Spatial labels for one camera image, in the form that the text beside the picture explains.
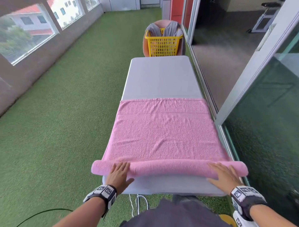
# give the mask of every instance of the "yellow object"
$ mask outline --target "yellow object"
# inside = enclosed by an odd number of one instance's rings
[[[160,28],[161,34],[164,33],[164,28]],[[150,32],[147,30],[145,33],[149,46],[150,57],[160,56],[176,56],[178,52],[181,36],[169,36],[169,37],[151,37]]]
[[[235,220],[231,216],[226,214],[220,214],[219,217],[222,219],[222,221],[226,222],[230,226],[237,227]]]

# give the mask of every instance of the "red roof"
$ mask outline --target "red roof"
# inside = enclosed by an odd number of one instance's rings
[[[55,0],[47,0],[49,6],[51,7],[53,5]],[[22,14],[22,13],[40,13],[40,9],[37,7],[37,5],[28,6],[26,8],[17,10],[15,12],[12,12],[11,14]]]
[[[29,30],[27,32],[29,32],[30,35],[52,35],[53,34],[51,29]]]

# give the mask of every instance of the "pink towel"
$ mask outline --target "pink towel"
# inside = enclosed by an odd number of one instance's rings
[[[239,176],[248,170],[230,161],[204,99],[121,101],[102,160],[93,174],[107,175],[115,162],[129,161],[130,176],[186,174],[216,178],[209,162],[232,165]]]

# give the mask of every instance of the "person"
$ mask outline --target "person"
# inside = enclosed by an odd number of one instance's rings
[[[217,172],[218,180],[208,179],[208,181],[226,194],[230,195],[233,190],[237,191],[238,187],[246,188],[241,183],[232,166],[228,168],[220,163],[209,163],[209,166]],[[128,162],[114,164],[106,179],[105,183],[110,185],[111,188],[115,188],[117,194],[121,194],[134,181],[132,178],[127,180],[129,168],[130,163]],[[103,198],[95,196],[92,192],[87,198],[89,199],[85,199],[86,202],[84,204],[53,227],[96,227],[103,214],[107,211],[107,205]],[[120,223],[120,226],[230,227],[195,196],[173,195],[172,200],[171,202],[162,199],[155,209],[142,212],[129,221]],[[248,215],[259,227],[295,227],[293,223],[277,214],[265,204],[251,204]]]

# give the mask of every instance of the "gray cloth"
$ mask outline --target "gray cloth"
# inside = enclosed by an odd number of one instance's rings
[[[121,227],[231,227],[198,199],[179,200],[176,204],[162,199],[157,208],[122,222]]]
[[[183,35],[182,41],[181,41],[181,51],[182,55],[185,55],[186,53],[186,45],[185,45],[185,39],[184,39],[184,33],[183,30],[180,28],[180,24],[176,21],[171,21],[169,25],[166,26],[163,35],[161,35],[160,28],[155,25],[154,23],[151,23],[146,30],[149,30],[151,36],[153,37],[167,37],[167,36],[181,36]]]

